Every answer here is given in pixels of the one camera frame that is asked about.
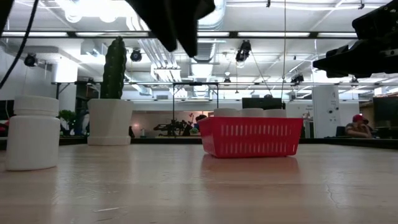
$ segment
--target black wire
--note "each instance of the black wire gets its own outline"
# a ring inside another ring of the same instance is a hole
[[[39,4],[39,0],[35,0],[35,2],[33,3],[32,12],[30,13],[30,19],[29,19],[29,23],[27,24],[25,36],[24,36],[24,38],[22,40],[21,46],[19,47],[18,53],[17,53],[17,55],[14,58],[14,61],[12,62],[11,66],[8,68],[8,71],[7,71],[6,75],[1,80],[0,89],[4,86],[5,82],[7,81],[8,77],[11,74],[11,72],[13,71],[15,66],[17,65],[18,60],[19,60],[19,58],[21,57],[21,55],[22,55],[22,53],[24,51],[24,47],[25,47],[27,38],[29,36],[30,30],[32,28],[32,24],[33,24],[33,20],[35,18],[36,9],[37,9],[37,5],[38,4]]]

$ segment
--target white pillar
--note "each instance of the white pillar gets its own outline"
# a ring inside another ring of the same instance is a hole
[[[61,59],[53,65],[53,82],[65,83],[77,81],[78,65],[67,58]],[[59,102],[60,110],[75,111],[76,85],[70,84],[66,88],[60,86]]]
[[[312,88],[315,138],[336,136],[340,125],[340,105],[337,86],[315,86]]]

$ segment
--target red basket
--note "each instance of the red basket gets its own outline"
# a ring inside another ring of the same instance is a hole
[[[293,156],[302,118],[210,117],[198,122],[203,148],[218,158]]]

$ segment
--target white planter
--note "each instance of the white planter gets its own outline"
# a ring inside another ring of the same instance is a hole
[[[10,119],[7,170],[37,170],[58,163],[60,140],[59,103],[41,96],[17,96],[16,116]]]
[[[91,146],[123,146],[131,142],[129,127],[133,103],[115,99],[92,99],[88,102],[90,112]]]

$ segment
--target table surface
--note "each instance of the table surface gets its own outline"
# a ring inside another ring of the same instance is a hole
[[[201,145],[60,147],[58,167],[4,171],[0,223],[397,223],[398,151],[300,145],[215,159]]]

